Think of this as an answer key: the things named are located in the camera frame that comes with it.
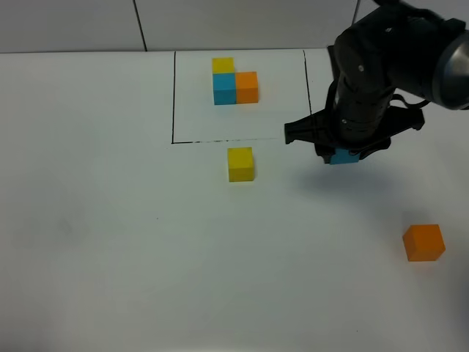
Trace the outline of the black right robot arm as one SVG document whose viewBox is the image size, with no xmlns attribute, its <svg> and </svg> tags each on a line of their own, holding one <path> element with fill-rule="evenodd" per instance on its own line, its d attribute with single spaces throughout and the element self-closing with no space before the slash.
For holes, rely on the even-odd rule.
<svg viewBox="0 0 469 352">
<path fill-rule="evenodd" d="M 328 47 L 333 81 L 325 107 L 284 126 L 286 143 L 309 142 L 326 164 L 350 164 L 419 130 L 423 107 L 468 108 L 468 30 L 403 1 L 377 8 Z"/>
</svg>

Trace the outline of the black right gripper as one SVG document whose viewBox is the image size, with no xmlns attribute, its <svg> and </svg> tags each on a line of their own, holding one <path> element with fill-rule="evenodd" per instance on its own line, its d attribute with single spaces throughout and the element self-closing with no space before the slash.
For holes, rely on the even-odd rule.
<svg viewBox="0 0 469 352">
<path fill-rule="evenodd" d="M 391 138 L 409 129 L 421 130 L 422 110 L 389 106 L 381 117 L 367 122 L 340 119 L 323 109 L 284 125 L 286 144 L 295 141 L 314 144 L 316 154 L 329 164 L 336 148 L 350 151 L 358 161 L 391 146 Z"/>
</svg>

